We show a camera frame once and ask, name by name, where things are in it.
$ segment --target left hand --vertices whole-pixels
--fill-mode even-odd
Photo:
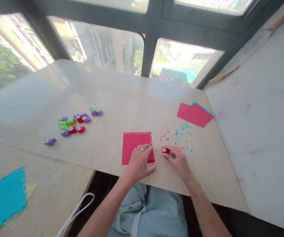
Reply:
[[[133,149],[131,159],[123,177],[134,185],[156,170],[156,164],[147,164],[147,159],[153,147],[150,144],[139,145]]]

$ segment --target red paper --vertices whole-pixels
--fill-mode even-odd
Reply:
[[[133,149],[143,144],[152,145],[151,132],[123,133],[122,165],[128,165]],[[147,159],[147,163],[152,162],[155,162],[153,150]]]
[[[193,106],[180,103],[177,117],[200,127],[204,127],[214,118],[213,115],[205,111],[198,103],[195,103]]]

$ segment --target wooden table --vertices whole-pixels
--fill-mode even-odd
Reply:
[[[205,128],[188,123],[191,128],[176,139],[176,129],[185,125],[176,116],[179,104],[193,101],[211,110],[201,90],[58,60],[0,90],[0,142],[120,176],[126,169],[121,165],[123,133],[151,132],[157,170],[143,183],[189,194],[160,155],[161,145],[177,142],[188,147],[183,151],[211,202],[248,212],[215,120]],[[85,133],[61,137],[57,117],[89,112],[89,105],[105,115],[91,116]],[[160,141],[167,131],[169,141]],[[44,146],[42,141],[51,137],[58,139],[55,146]]]
[[[0,178],[21,166],[26,181],[37,186],[25,210],[0,228],[0,236],[56,236],[87,191],[94,170],[0,143]]]

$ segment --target window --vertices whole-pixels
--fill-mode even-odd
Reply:
[[[148,9],[149,0],[74,0],[86,2],[104,7],[116,8],[119,10],[138,12],[145,14]]]
[[[21,14],[0,15],[0,89],[52,62]]]
[[[196,87],[224,52],[158,39],[150,77]]]
[[[53,16],[49,19],[74,61],[141,74],[144,41],[137,33]]]
[[[204,8],[230,15],[243,15],[253,0],[175,0],[177,4]]]

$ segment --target person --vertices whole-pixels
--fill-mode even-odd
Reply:
[[[186,155],[174,146],[162,156],[176,170],[189,190],[204,237],[231,236],[192,174]],[[188,236],[181,195],[137,183],[156,170],[147,164],[153,147],[134,148],[124,174],[98,206],[78,237],[99,236]]]

